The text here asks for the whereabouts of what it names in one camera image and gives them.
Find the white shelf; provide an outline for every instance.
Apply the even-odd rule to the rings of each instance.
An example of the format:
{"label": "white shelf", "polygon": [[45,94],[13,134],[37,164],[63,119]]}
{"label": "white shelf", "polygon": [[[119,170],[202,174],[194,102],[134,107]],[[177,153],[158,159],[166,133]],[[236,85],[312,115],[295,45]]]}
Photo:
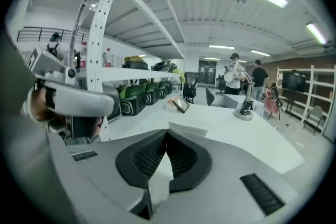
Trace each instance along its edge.
{"label": "white shelf", "polygon": [[[285,88],[283,88],[283,87],[279,87],[279,86],[277,86],[277,88],[279,88],[279,89],[283,89],[283,90],[287,90],[287,91],[290,91],[290,90],[288,90],[288,89],[285,89]],[[297,92],[297,93],[301,93],[301,94],[304,94],[304,95],[308,95],[307,92]]]}
{"label": "white shelf", "polygon": [[320,99],[320,100],[327,101],[327,102],[331,103],[331,100],[327,97],[323,97],[323,96],[320,96],[320,95],[317,95],[317,94],[312,94],[311,97],[314,97],[314,98],[317,98],[317,99]]}
{"label": "white shelf", "polygon": [[314,68],[314,73],[334,73],[334,69]]}
{"label": "white shelf", "polygon": [[[311,71],[310,68],[302,68],[302,69],[295,69],[295,68],[291,68],[291,69],[279,69],[280,72],[288,72],[288,71],[292,71],[292,70],[296,70],[296,71],[300,71],[300,72],[309,72]],[[334,73],[335,70],[334,69],[323,69],[323,68],[314,68],[314,73]]]}
{"label": "white shelf", "polygon": [[[76,78],[79,79],[86,78],[86,76],[86,71],[82,71],[76,74]],[[100,81],[119,81],[148,78],[180,78],[180,74],[175,73],[116,67],[102,67],[98,71],[98,76]]]}
{"label": "white shelf", "polygon": [[286,71],[293,71],[293,70],[296,70],[296,71],[300,71],[300,72],[309,72],[310,73],[310,68],[303,68],[303,69],[295,69],[295,68],[290,68],[290,69],[279,69],[279,71],[281,72],[286,72]]}
{"label": "white shelf", "polygon": [[152,116],[159,109],[163,109],[168,100],[171,100],[181,94],[182,91],[172,92],[165,99],[160,99],[153,105],[146,105],[146,107],[136,116],[122,116],[109,123],[111,139],[114,140],[124,137],[128,130],[132,129],[138,123],[144,121],[147,117]]}
{"label": "white shelf", "polygon": [[314,85],[318,85],[318,86],[324,86],[324,87],[334,88],[334,84],[327,83],[327,82],[313,81],[313,84]]}
{"label": "white shelf", "polygon": [[[296,110],[291,110],[290,111],[290,113],[291,114],[293,114],[293,115],[295,115],[295,116],[297,116],[297,117],[299,117],[300,119],[303,117],[303,114],[302,113],[300,113],[300,112],[298,112],[298,111],[296,111]],[[316,121],[314,121],[314,120],[312,120],[312,119],[308,119],[308,123],[310,123],[310,124],[312,124],[313,126],[316,126],[317,125],[317,122]],[[323,130],[323,123],[321,122],[320,123],[320,125],[319,125],[319,130]]]}
{"label": "white shelf", "polygon": [[[283,97],[283,96],[281,96],[281,95],[279,95],[279,97],[280,97],[281,99],[285,99],[285,100],[287,100],[286,97]],[[301,102],[298,102],[298,101],[294,101],[294,103],[295,103],[295,104],[298,104],[298,105],[300,105],[300,106],[302,106],[302,107],[304,107],[304,108],[307,106],[306,104],[301,103]],[[325,117],[328,116],[328,114],[325,113],[324,111],[322,112],[322,114],[323,114],[323,116],[325,116]]]}
{"label": "white shelf", "polygon": [[[286,97],[283,97],[283,96],[281,96],[281,95],[279,95],[279,97],[282,98],[282,99],[287,99]],[[298,104],[298,105],[300,105],[300,106],[302,106],[302,107],[304,107],[304,108],[306,107],[306,104],[301,103],[301,102],[299,102],[299,101],[295,101],[295,100],[294,100],[294,103],[295,103],[295,104]]]}

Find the black bag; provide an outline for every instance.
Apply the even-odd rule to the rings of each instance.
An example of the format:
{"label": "black bag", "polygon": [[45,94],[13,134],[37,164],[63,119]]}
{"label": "black bag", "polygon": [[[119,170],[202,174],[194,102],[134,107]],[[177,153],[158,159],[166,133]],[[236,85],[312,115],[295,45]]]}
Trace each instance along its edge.
{"label": "black bag", "polygon": [[57,51],[58,45],[59,43],[57,43],[54,48],[50,48],[49,44],[47,45],[47,51],[50,52],[52,55],[54,55],[56,58],[58,58],[58,51]]}

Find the white metal frame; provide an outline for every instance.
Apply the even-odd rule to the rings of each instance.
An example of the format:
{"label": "white metal frame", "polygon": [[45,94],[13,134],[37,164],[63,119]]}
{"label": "white metal frame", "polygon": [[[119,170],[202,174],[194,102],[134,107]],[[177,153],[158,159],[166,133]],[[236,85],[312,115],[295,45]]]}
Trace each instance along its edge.
{"label": "white metal frame", "polygon": [[[279,69],[279,67],[278,67],[278,70],[277,70],[277,87],[278,88],[281,88],[279,86],[279,83],[278,83],[278,81],[281,80],[280,79],[280,73],[286,72],[286,71],[291,71],[291,70],[293,70],[293,69]],[[308,93],[302,93],[302,94],[305,94],[305,95],[308,96],[307,97],[307,102],[304,104],[304,103],[301,103],[301,102],[298,102],[298,101],[294,101],[295,104],[298,104],[298,105],[305,108],[303,114],[296,113],[296,112],[293,113],[294,115],[301,118],[301,123],[303,123],[304,120],[306,119],[308,109],[312,108],[312,106],[310,105],[311,98],[317,98],[317,99],[321,99],[321,100],[330,102],[330,107],[329,107],[328,113],[325,113],[325,112],[323,113],[323,116],[326,117],[326,121],[324,123],[324,126],[321,127],[321,129],[320,129],[321,134],[323,135],[323,131],[326,128],[326,125],[328,123],[329,115],[331,113],[331,109],[332,109],[333,103],[334,103],[334,96],[335,96],[335,91],[336,91],[336,65],[334,65],[333,69],[319,69],[319,68],[315,68],[313,65],[311,65],[311,67],[309,69],[305,68],[305,69],[295,69],[295,70],[297,70],[299,72],[309,72],[310,73],[310,80],[306,81],[306,83],[309,84],[309,91],[308,91]],[[320,82],[320,81],[314,80],[315,75],[316,74],[321,74],[321,73],[333,74],[334,75],[334,83],[331,84],[331,83]],[[332,97],[330,99],[328,99],[326,97],[323,97],[323,96],[320,96],[320,95],[317,95],[317,94],[313,94],[312,92],[313,92],[314,86],[324,86],[324,87],[331,88],[332,89]]]}
{"label": "white metal frame", "polygon": [[[143,0],[131,0],[135,6],[145,14],[147,18],[157,25],[163,35],[170,41],[170,43],[176,48],[179,54],[184,58],[183,53],[177,46],[176,42],[163,26],[161,21],[155,16],[150,8],[144,3]],[[102,67],[102,44],[104,37],[104,30],[106,27],[107,17],[111,8],[113,0],[100,0],[95,15],[90,27],[89,42],[87,47],[87,88],[90,91],[103,92],[102,83],[105,81],[117,81],[125,79],[136,78],[165,78],[165,77],[180,77],[178,74],[156,72],[148,70],[133,70],[133,69],[120,69],[120,68],[103,68]],[[176,13],[171,4],[169,8],[172,9],[174,18]],[[111,140],[113,134],[110,131],[107,118],[105,117],[100,131],[101,141]]]}
{"label": "white metal frame", "polygon": [[163,26],[162,22],[157,18],[157,16],[152,12],[152,10],[146,5],[143,0],[130,0],[139,10],[142,12],[154,25],[157,25],[161,33],[169,40],[169,42],[176,48],[179,54],[183,56],[180,48],[177,46],[175,40],[169,34],[167,29]]}

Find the black office chair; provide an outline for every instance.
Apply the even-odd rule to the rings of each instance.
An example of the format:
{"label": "black office chair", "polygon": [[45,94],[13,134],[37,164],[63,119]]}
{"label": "black office chair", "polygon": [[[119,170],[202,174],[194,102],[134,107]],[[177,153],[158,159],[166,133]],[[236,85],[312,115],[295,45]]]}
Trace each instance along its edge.
{"label": "black office chair", "polygon": [[[196,85],[198,82],[198,73],[195,73],[196,77],[194,80],[194,84],[188,84],[186,83],[183,88],[183,98],[193,104],[194,103],[194,98],[196,97]],[[188,82],[188,74],[185,73],[185,81]]]}
{"label": "black office chair", "polygon": [[205,86],[205,92],[206,92],[206,103],[207,103],[208,106],[216,106],[216,107],[219,107],[219,108],[224,107],[220,104],[213,104],[213,102],[215,100],[215,96],[210,92],[210,90],[207,86]]}
{"label": "black office chair", "polygon": [[226,88],[226,81],[224,80],[224,76],[218,78],[218,86],[217,89],[219,89],[219,92],[216,92],[216,95],[224,95],[225,94],[225,88]]}

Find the desk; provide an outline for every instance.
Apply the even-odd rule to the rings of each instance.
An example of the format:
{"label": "desk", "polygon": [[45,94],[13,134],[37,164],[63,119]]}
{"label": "desk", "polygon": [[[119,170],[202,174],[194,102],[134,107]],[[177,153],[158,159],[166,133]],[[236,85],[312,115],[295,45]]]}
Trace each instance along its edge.
{"label": "desk", "polygon": [[[161,108],[142,121],[134,121],[134,125],[122,134],[115,130],[115,134],[119,134],[116,138],[122,138],[170,127],[191,133],[199,129],[204,131],[206,138],[240,147],[282,174],[304,163],[305,160],[294,147],[258,114],[251,121],[244,121],[235,117],[233,111],[196,104],[191,104],[185,114]],[[167,155],[162,159],[158,171],[172,177]]]}
{"label": "desk", "polygon": [[[254,99],[252,100],[253,100],[253,109],[255,113],[262,117],[264,114],[264,103],[261,103]],[[244,101],[245,101],[245,95],[226,94],[220,99],[219,104],[230,109],[236,109],[236,108],[240,109]]]}

